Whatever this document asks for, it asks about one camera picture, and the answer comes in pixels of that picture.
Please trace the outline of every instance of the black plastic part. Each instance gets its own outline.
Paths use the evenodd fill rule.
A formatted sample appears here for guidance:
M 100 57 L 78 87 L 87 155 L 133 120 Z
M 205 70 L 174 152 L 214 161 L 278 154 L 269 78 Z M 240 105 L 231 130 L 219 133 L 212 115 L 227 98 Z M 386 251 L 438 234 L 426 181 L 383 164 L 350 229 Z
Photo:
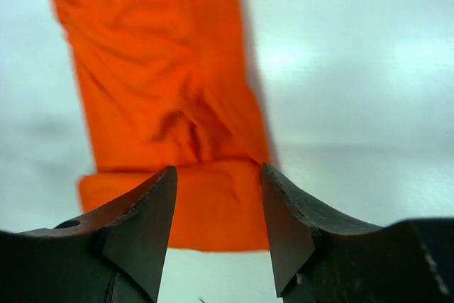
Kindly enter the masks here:
M 454 302 L 454 219 L 380 228 L 325 205 L 271 165 L 263 167 L 262 185 L 276 291 L 285 303 Z
M 176 193 L 166 167 L 54 229 L 0 231 L 0 302 L 156 303 Z

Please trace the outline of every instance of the orange cloth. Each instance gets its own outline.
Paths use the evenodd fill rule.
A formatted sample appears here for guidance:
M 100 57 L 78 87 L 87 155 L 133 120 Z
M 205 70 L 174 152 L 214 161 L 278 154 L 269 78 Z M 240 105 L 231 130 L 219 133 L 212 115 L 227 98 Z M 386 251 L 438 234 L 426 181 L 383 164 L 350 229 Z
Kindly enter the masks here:
M 262 118 L 238 0 L 53 0 L 72 46 L 95 175 L 89 211 L 176 165 L 170 247 L 268 248 Z

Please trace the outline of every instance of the glossy white surface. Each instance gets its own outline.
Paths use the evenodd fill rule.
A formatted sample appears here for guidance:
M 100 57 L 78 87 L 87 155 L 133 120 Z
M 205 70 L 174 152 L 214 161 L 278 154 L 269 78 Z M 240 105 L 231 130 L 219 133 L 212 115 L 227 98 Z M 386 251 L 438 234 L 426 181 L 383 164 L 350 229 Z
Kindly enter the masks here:
M 360 219 L 454 212 L 454 0 L 243 0 L 284 173 Z M 0 0 L 0 228 L 78 215 L 92 162 L 48 0 Z M 271 303 L 267 253 L 170 250 L 161 303 Z

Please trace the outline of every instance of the orange towel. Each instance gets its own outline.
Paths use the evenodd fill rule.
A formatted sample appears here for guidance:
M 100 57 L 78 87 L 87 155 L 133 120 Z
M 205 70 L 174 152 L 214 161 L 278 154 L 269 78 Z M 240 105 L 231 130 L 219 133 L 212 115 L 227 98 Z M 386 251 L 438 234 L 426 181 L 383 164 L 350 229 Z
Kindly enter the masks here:
M 83 209 L 176 165 L 171 247 L 268 248 L 260 166 L 269 155 L 238 0 L 53 1 L 96 162 L 79 183 Z

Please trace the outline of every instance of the folded cloth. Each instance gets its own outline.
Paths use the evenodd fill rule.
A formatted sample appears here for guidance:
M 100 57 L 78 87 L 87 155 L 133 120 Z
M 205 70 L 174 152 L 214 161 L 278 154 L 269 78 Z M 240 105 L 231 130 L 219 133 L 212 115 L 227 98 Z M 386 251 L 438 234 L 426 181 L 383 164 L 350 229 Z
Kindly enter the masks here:
M 53 3 L 96 163 L 79 182 L 83 210 L 176 165 L 170 247 L 267 249 L 260 167 L 269 154 L 238 0 Z

